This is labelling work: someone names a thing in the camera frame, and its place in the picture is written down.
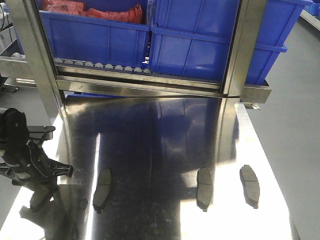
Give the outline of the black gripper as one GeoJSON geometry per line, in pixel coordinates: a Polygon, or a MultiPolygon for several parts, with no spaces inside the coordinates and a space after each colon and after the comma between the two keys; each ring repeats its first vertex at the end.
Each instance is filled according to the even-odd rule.
{"type": "Polygon", "coordinates": [[[33,142],[52,140],[56,128],[40,125],[27,126],[27,129],[29,137],[25,145],[4,145],[0,175],[12,180],[12,184],[16,186],[46,184],[52,175],[71,178],[74,172],[72,165],[49,159],[43,149],[33,142]]]}

